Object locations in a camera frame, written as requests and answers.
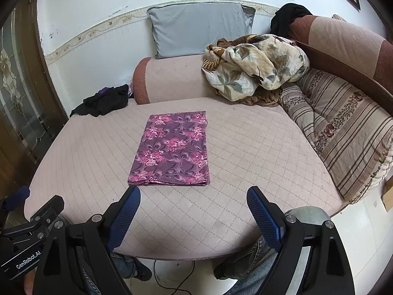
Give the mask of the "purple floral cloth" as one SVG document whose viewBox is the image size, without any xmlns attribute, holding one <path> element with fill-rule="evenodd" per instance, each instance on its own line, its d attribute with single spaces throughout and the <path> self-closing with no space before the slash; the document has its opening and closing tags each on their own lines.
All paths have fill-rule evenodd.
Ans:
<svg viewBox="0 0 393 295">
<path fill-rule="evenodd" d="M 149 116 L 128 184 L 209 184 L 207 125 L 205 111 Z"/>
</svg>

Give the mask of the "black and purple clothes pile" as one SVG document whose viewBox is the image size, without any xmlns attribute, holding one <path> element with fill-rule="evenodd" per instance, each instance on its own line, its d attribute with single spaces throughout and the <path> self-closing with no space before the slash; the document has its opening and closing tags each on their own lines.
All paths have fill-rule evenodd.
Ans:
<svg viewBox="0 0 393 295">
<path fill-rule="evenodd" d="M 92 115 L 94 117 L 106 115 L 112 111 L 123 109 L 128 104 L 128 85 L 119 87 L 105 87 L 70 112 L 73 115 Z"/>
</svg>

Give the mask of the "person's jeans leg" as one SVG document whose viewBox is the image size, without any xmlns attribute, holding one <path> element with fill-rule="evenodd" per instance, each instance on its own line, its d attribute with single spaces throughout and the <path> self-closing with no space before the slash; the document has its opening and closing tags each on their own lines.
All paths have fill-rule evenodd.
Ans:
<svg viewBox="0 0 393 295">
<path fill-rule="evenodd" d="M 302 206 L 286 212 L 305 224 L 321 225 L 330 217 L 315 206 Z M 112 253 L 112 261 L 122 278 L 133 278 L 134 265 L 131 256 Z M 237 282 L 227 294 L 256 294 L 267 277 L 277 257 L 275 249 L 270 248 L 263 236 L 249 247 L 232 254 L 214 268 L 218 280 L 234 279 Z"/>
</svg>

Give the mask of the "black shoe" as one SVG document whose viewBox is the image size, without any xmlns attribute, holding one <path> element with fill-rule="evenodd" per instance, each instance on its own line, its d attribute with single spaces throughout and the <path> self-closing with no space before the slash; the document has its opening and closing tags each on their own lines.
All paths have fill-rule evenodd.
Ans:
<svg viewBox="0 0 393 295">
<path fill-rule="evenodd" d="M 137 258 L 132 257 L 131 259 L 135 268 L 133 278 L 136 278 L 137 280 L 140 280 L 142 282 L 149 281 L 153 275 L 151 270 L 142 262 L 140 262 Z"/>
</svg>

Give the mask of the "wooden glass door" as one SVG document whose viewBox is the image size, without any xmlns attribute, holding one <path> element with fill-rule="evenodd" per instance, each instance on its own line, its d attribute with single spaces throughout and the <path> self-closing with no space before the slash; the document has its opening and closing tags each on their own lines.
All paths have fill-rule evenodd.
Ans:
<svg viewBox="0 0 393 295">
<path fill-rule="evenodd" d="M 1 197 L 30 185 L 67 115 L 39 43 L 38 0 L 19 0 L 1 25 Z"/>
</svg>

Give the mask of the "cardboard box on floor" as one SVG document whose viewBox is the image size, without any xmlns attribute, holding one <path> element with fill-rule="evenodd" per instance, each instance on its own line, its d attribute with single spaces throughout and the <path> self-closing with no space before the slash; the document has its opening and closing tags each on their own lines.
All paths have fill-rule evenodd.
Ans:
<svg viewBox="0 0 393 295">
<path fill-rule="evenodd" d="M 381 199 L 386 211 L 389 212 L 393 208 L 393 177 L 385 182 Z"/>
</svg>

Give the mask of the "striped floral cushion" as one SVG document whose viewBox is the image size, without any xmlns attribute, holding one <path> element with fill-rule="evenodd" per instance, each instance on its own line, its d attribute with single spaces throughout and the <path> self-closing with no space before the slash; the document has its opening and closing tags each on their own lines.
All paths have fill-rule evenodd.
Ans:
<svg viewBox="0 0 393 295">
<path fill-rule="evenodd" d="M 310 69 L 283 84 L 280 104 L 347 203 L 357 203 L 392 169 L 392 116 L 344 79 Z"/>
</svg>

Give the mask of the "beige leaf pattern blanket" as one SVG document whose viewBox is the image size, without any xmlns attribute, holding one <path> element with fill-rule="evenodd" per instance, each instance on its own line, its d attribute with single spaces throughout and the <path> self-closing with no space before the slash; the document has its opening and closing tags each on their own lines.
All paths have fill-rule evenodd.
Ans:
<svg viewBox="0 0 393 295">
<path fill-rule="evenodd" d="M 270 106 L 282 86 L 298 81 L 310 69 L 306 53 L 294 41 L 276 35 L 245 35 L 208 45 L 202 72 L 225 99 Z"/>
</svg>

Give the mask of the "grey pillow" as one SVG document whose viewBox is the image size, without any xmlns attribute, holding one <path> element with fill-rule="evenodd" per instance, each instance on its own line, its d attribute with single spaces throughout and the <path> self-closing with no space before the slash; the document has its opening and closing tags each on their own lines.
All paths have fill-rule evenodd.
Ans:
<svg viewBox="0 0 393 295">
<path fill-rule="evenodd" d="M 159 59 L 198 55 L 219 39 L 252 31 L 256 10 L 239 3 L 177 3 L 147 10 Z"/>
</svg>

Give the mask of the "black garment on backrest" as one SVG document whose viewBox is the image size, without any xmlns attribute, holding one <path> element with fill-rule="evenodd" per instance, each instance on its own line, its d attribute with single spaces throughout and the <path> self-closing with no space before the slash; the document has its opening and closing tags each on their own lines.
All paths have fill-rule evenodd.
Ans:
<svg viewBox="0 0 393 295">
<path fill-rule="evenodd" d="M 270 34 L 289 38 L 289 27 L 297 18 L 312 15 L 303 5 L 287 3 L 274 15 L 270 22 Z"/>
</svg>

